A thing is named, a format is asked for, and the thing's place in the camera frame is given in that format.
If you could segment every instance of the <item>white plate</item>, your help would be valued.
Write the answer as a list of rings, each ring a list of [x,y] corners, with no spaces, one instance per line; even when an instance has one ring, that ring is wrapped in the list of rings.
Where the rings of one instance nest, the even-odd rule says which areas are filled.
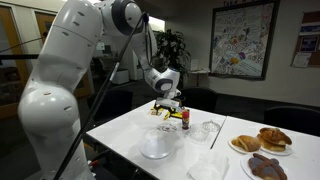
[[[271,151],[269,149],[266,149],[264,147],[261,146],[261,150],[273,155],[278,155],[278,156],[288,156],[289,154],[292,153],[292,149],[290,146],[286,146],[286,150],[282,151],[282,152],[278,152],[278,151]]]
[[[255,152],[258,152],[258,151],[259,151],[259,150],[257,150],[257,151],[253,151],[253,152],[247,152],[247,151],[245,151],[243,148],[233,145],[233,144],[232,144],[232,140],[237,139],[237,137],[238,137],[238,136],[235,136],[235,137],[232,137],[232,138],[230,138],[230,139],[228,140],[228,144],[229,144],[230,147],[231,147],[232,149],[234,149],[235,151],[238,151],[239,153],[242,153],[242,154],[255,153]]]
[[[252,157],[253,157],[252,154],[246,154],[246,155],[244,155],[244,156],[240,159],[241,167],[242,167],[243,171],[244,171],[251,179],[253,179],[253,180],[262,180],[262,178],[260,178],[259,176],[253,175],[252,172],[251,172],[251,169],[250,169],[250,167],[249,167],[248,161],[249,161],[249,159],[252,158]],[[284,173],[286,173],[286,175],[287,175],[287,177],[288,177],[288,169],[285,168],[285,167],[283,167],[283,165],[281,164],[281,162],[280,162],[280,166],[281,166],[281,168],[284,170]]]
[[[252,158],[253,155],[252,154],[247,154],[247,155],[244,155],[241,159],[240,159],[240,164],[241,164],[241,167],[243,169],[243,171],[251,178],[251,179],[254,179],[254,180],[262,180],[259,176],[255,176],[252,174],[251,172],[251,169],[249,167],[249,164],[248,164],[248,161],[250,158]]]

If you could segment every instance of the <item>white table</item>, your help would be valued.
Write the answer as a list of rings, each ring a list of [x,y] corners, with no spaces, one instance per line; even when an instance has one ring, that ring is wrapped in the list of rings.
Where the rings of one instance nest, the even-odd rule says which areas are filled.
[[[87,134],[156,178],[165,180],[186,179],[188,169],[196,163],[201,153],[211,148],[218,132],[210,133],[211,139],[208,143],[195,144],[186,139],[182,131],[177,131],[175,132],[176,135],[173,136],[173,138],[176,138],[175,149],[168,157],[159,160],[148,159],[139,150],[144,134],[162,123],[181,124],[181,120],[177,118],[169,118],[164,121],[166,112],[163,112],[161,116],[148,114],[154,103],[155,101],[151,101],[88,131]],[[190,125],[212,119],[222,126],[225,118],[226,116],[190,108]]]
[[[225,179],[250,179],[240,166],[240,159],[244,155],[233,150],[227,141],[231,137],[239,135],[256,136],[263,127],[271,126],[227,117],[213,146],[213,150],[222,151],[229,158],[230,167]],[[289,180],[320,179],[320,137],[283,128],[280,128],[280,130],[291,138],[292,153],[288,156],[271,155],[262,150],[259,153],[268,158],[278,159]]]

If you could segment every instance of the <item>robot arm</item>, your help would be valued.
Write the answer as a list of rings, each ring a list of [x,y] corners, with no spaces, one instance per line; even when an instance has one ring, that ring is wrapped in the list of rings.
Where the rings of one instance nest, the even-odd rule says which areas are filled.
[[[97,6],[102,12],[106,34],[111,36],[130,35],[142,15],[140,8],[132,0],[103,1]],[[177,90],[180,73],[170,68],[160,73],[149,64],[151,55],[157,50],[156,40],[150,26],[144,27],[141,23],[130,43],[138,56],[147,84],[156,92],[164,94],[165,99],[172,99],[180,95],[180,91]]]
[[[72,93],[90,65],[103,31],[111,36],[128,36],[140,16],[139,7],[131,0],[106,0],[95,5],[87,0],[69,0],[57,14],[18,108],[21,123],[36,152],[42,179],[53,179],[58,174],[66,152],[83,129]],[[144,29],[151,32],[154,40],[152,31],[141,23],[131,44],[145,80],[164,94],[164,99],[158,100],[160,105],[178,107],[171,99],[179,95],[176,86],[180,74],[172,69],[159,73],[150,67]],[[80,143],[61,178],[93,179]]]

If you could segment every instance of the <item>glass bowl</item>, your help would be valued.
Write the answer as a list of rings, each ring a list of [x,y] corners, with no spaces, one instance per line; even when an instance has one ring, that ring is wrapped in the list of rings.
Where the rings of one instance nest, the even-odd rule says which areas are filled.
[[[210,132],[217,132],[220,130],[220,125],[213,122],[212,119],[210,121],[202,123],[205,129],[208,129]]]
[[[204,128],[203,124],[192,124],[187,132],[187,138],[198,142],[206,142],[209,136],[209,130]]]
[[[168,134],[158,129],[147,131],[140,144],[141,154],[149,159],[162,159],[170,155],[174,146]]]

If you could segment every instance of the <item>framed picture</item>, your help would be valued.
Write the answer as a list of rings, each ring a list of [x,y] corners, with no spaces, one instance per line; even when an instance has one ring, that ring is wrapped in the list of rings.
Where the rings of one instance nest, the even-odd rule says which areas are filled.
[[[213,9],[210,75],[264,80],[279,0]]]
[[[303,23],[300,29],[300,36],[319,35],[320,22]]]
[[[316,52],[318,36],[303,36],[301,39],[300,52]]]

